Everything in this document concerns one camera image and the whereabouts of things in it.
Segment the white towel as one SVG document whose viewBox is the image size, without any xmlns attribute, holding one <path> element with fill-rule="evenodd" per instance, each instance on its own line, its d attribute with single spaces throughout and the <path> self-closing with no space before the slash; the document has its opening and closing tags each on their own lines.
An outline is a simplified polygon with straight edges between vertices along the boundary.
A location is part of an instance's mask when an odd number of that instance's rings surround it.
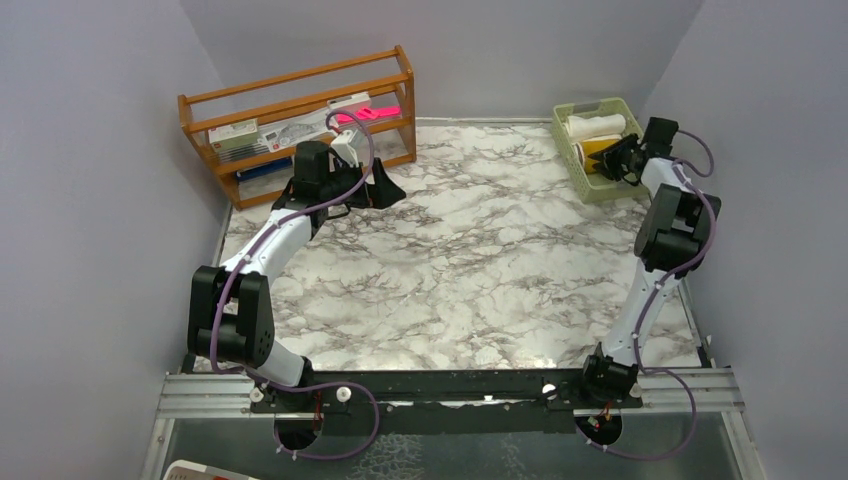
<svg viewBox="0 0 848 480">
<path fill-rule="evenodd" d="M 591 138 L 621 134 L 626 128 L 626 118 L 622 114 L 589 118 L 569 115 L 565 127 L 573 141 L 581 142 Z"/>
</svg>

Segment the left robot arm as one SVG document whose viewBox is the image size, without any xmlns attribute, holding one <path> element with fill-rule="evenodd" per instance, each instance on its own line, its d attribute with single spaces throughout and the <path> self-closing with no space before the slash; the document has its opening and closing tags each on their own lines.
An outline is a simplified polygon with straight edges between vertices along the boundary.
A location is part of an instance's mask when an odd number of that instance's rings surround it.
<svg viewBox="0 0 848 480">
<path fill-rule="evenodd" d="M 330 209 L 382 210 L 405 199 L 378 157 L 358 160 L 349 147 L 321 141 L 296 146 L 293 174 L 260 231 L 220 266 L 193 274 L 187 347 L 214 366 L 229 362 L 276 385 L 285 407 L 313 401 L 311 365 L 275 338 L 270 288 L 294 255 L 332 219 Z"/>
</svg>

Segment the yellow towel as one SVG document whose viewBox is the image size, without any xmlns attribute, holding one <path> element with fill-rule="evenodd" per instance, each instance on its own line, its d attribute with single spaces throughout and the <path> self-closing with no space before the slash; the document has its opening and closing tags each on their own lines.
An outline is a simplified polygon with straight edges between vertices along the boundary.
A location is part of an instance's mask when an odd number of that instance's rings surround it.
<svg viewBox="0 0 848 480">
<path fill-rule="evenodd" d="M 620 134 L 612 134 L 588 138 L 577 142 L 575 147 L 577 149 L 578 160 L 581 163 L 583 171 L 586 174 L 595 173 L 596 166 L 599 161 L 593 160 L 591 156 L 612 146 L 621 139 L 622 136 Z"/>
</svg>

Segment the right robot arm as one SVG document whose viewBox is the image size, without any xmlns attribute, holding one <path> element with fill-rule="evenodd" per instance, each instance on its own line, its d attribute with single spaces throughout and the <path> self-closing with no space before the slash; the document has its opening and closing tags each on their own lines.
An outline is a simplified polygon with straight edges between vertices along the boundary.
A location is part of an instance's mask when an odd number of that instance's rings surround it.
<svg viewBox="0 0 848 480">
<path fill-rule="evenodd" d="M 643 135 L 630 134 L 592 154 L 605 178 L 643 186 L 649 209 L 635 238 L 635 276 L 610 332 L 585 360 L 577 380 L 579 398 L 600 407 L 626 400 L 643 370 L 648 334 L 668 296 L 696 270 L 715 239 L 719 197 L 697 188 L 691 177 L 709 177 L 672 154 L 679 124 L 652 117 Z"/>
</svg>

